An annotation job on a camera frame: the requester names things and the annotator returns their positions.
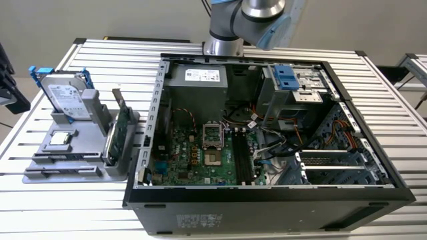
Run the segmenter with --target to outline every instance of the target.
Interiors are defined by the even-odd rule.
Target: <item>slotted aluminum rail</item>
[[[117,108],[110,90],[120,88],[126,104],[144,120],[160,53],[201,54],[192,43],[86,40],[73,44],[57,69],[92,75],[100,100]],[[352,232],[301,235],[209,235],[226,239],[427,239],[427,126],[367,57],[353,51],[245,47],[245,57],[328,61],[384,151],[409,186],[416,202]],[[150,239],[133,211],[121,209],[124,182],[22,184],[22,171],[50,126],[52,106],[41,93],[0,146],[0,238]]]

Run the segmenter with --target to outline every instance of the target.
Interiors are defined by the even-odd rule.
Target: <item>case label sticker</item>
[[[89,119],[89,112],[81,100],[78,90],[70,85],[48,86],[62,113],[73,119]]]
[[[176,220],[178,228],[217,228],[222,214],[177,214]]]
[[[218,82],[220,70],[186,69],[185,81]]]

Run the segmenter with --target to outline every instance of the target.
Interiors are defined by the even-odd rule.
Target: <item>wire bundle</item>
[[[250,110],[252,110],[252,113],[256,114],[256,116],[264,120],[264,116],[262,115],[258,115],[254,111],[254,105],[252,104],[250,105]],[[282,118],[282,117],[278,117],[277,118],[278,120],[285,120],[285,121],[293,121],[293,129],[294,129],[294,133],[296,133],[296,136],[297,136],[297,139],[298,139],[298,142],[300,144],[302,144],[302,139],[301,139],[301,136],[300,136],[300,132],[298,132],[298,122],[297,122],[297,119],[293,117],[293,118]]]
[[[339,126],[340,126],[341,129],[343,129],[344,127],[347,127],[347,128],[349,127],[349,124],[348,124],[345,121],[343,121],[343,120],[335,120],[335,121],[333,121],[333,123],[332,123],[330,136],[328,137],[328,139],[326,139],[326,141],[325,141],[325,144],[326,144],[326,145],[328,145],[328,144],[332,142],[332,140],[333,140],[335,133],[336,133],[336,130],[335,130],[336,124],[339,124]],[[347,138],[347,140],[348,140],[348,143],[349,143],[349,145],[351,145],[351,148],[352,148],[352,149],[356,149],[356,148],[357,148],[357,144],[356,144],[356,141],[355,141],[353,136],[351,135],[351,133],[348,132],[348,130],[347,130],[347,131],[343,131],[343,133],[344,133],[344,136],[345,136],[345,138]]]
[[[184,112],[186,112],[186,113],[189,114],[190,120],[192,120],[193,132],[196,133],[196,132],[197,132],[197,129],[196,129],[196,120],[194,120],[194,116],[193,116],[192,112],[188,111],[185,108],[174,108],[172,112],[174,113],[176,111],[184,111]]]
[[[212,12],[210,5],[208,4],[206,0],[200,0],[200,1],[201,1],[201,4],[202,4],[205,13],[206,13],[208,17],[210,17],[210,12]]]

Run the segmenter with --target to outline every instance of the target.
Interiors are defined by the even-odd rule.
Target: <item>cable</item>
[[[210,6],[204,0],[200,0],[200,1],[201,1],[201,4],[202,4],[205,13],[206,13],[208,17],[210,17],[210,13],[209,13],[209,10],[208,10],[208,9],[210,9]]]
[[[225,116],[221,116],[221,119],[229,124],[236,124],[236,125],[246,125],[248,124],[248,122],[234,121],[229,117],[225,117]]]
[[[261,120],[264,120],[264,116],[258,115],[254,111],[254,105],[250,104],[250,110],[252,110],[252,113],[256,114],[257,118],[260,118]],[[301,136],[300,136],[300,131],[298,131],[298,123],[297,123],[297,119],[296,118],[282,118],[282,117],[278,117],[277,118],[278,120],[285,120],[285,121],[293,121],[293,129],[294,129],[294,133],[296,133],[296,136],[297,136],[297,139],[298,139],[298,142],[300,144],[302,144],[302,139],[301,139]]]
[[[5,126],[5,127],[8,127],[8,128],[13,128],[13,126],[10,126],[10,125],[8,125],[8,124],[5,124],[5,123],[2,123],[2,122],[0,122],[0,125],[2,125],[2,126]]]
[[[332,142],[332,139],[333,139],[333,137],[335,137],[335,133],[336,133],[335,125],[336,125],[336,123],[339,123],[340,128],[343,128],[344,126],[349,128],[349,124],[348,124],[345,121],[343,121],[343,120],[333,120],[333,123],[332,123],[332,133],[330,133],[330,135],[329,135],[329,137],[328,137],[328,139],[326,139],[326,141],[325,141],[325,144],[326,144],[326,145]],[[348,141],[348,144],[351,145],[351,148],[352,148],[352,149],[356,149],[356,148],[357,148],[357,143],[356,143],[356,141],[355,141],[355,139],[353,139],[353,136],[349,134],[348,131],[343,131],[343,134],[344,134],[344,136],[345,136],[345,138],[347,138],[347,141]]]
[[[210,8],[210,5],[208,4],[208,0],[204,0],[204,3],[206,5],[208,10],[212,12],[212,8]]]
[[[193,114],[185,108],[174,108],[172,112],[174,113],[176,111],[184,111],[184,112],[186,112],[189,114],[190,120],[192,120],[193,132],[196,133],[197,129],[196,129],[196,120],[194,120]]]
[[[423,102],[424,102],[423,100],[419,100],[419,102],[417,102],[417,104],[416,104],[416,106],[415,106],[415,108],[413,108],[415,110],[419,109],[419,107],[421,106],[421,103],[423,103]]]
[[[408,83],[408,81],[411,81],[412,80],[412,78],[415,78],[415,76],[411,76],[409,78],[408,78],[408,80],[405,80],[405,82],[404,83],[401,83],[401,85],[396,88],[396,90],[399,91],[399,89],[404,86],[404,84],[407,84]]]
[[[269,157],[266,157],[265,159],[261,159],[261,160],[269,160],[274,157],[278,157],[278,158],[284,158],[284,157],[289,157],[292,156],[298,150],[304,149],[314,140],[318,140],[318,141],[324,141],[322,137],[321,136],[313,136],[310,139],[308,139],[308,141],[298,145],[296,148],[293,148],[290,151],[286,151],[286,152],[273,152],[272,150],[268,150],[268,153],[270,154]],[[270,147],[272,145],[277,144],[277,141],[273,141],[270,142],[266,147]]]

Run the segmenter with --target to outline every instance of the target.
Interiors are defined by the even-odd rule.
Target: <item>black case frame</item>
[[[253,57],[229,57],[229,56],[201,56],[201,55],[186,55],[186,54],[161,54],[161,60],[172,64],[200,64],[194,62],[194,59],[204,58],[205,63],[214,61],[216,64],[226,64],[228,60],[238,61],[246,65],[270,65],[270,64],[316,64],[324,69],[336,91],[340,94],[340,100],[345,103],[348,110],[353,116],[353,119],[360,127],[360,134],[371,144],[371,147],[377,155],[377,158],[383,164],[383,167],[388,173],[389,183],[393,184],[395,188],[316,188],[316,189],[294,189],[294,188],[270,188],[270,189],[185,189],[182,188],[169,188],[169,189],[134,189],[134,165],[137,160],[133,160],[132,169],[129,171],[129,178],[126,182],[125,194],[122,199],[122,207],[128,205],[132,206],[138,219],[146,216],[170,217],[170,212],[166,213],[168,204],[170,203],[185,203],[188,206],[194,204],[205,203],[258,203],[258,206],[268,208],[268,202],[280,202],[288,207],[288,211],[292,211],[292,203],[304,202],[309,203],[324,203],[324,208],[330,208],[330,203],[333,206],[340,204],[352,203],[352,209],[343,211],[344,216],[337,217],[333,221],[328,220],[321,224],[321,227],[316,225],[314,228],[309,228],[309,231],[349,231],[383,215],[391,213],[400,207],[405,206],[415,201],[413,194],[407,187],[397,170],[387,157],[387,154],[372,134],[372,131],[364,121],[361,114],[359,113],[355,104],[352,103],[352,98],[333,72],[333,69],[326,61],[308,61],[308,60],[284,60],[274,58],[253,58]],[[233,221],[238,220],[238,216],[230,217]],[[150,231],[150,234],[182,234],[185,232],[173,229],[168,229],[165,225],[162,227],[154,227],[153,222],[146,223],[144,221],[144,228]],[[206,233],[205,231],[198,231],[194,229],[185,229],[188,232],[185,234],[198,234]],[[285,226],[262,227],[262,233],[278,233],[278,232],[293,232],[297,229],[288,229]],[[258,233],[258,230],[241,230],[238,227],[234,229],[226,228],[226,230],[214,229],[213,233]]]

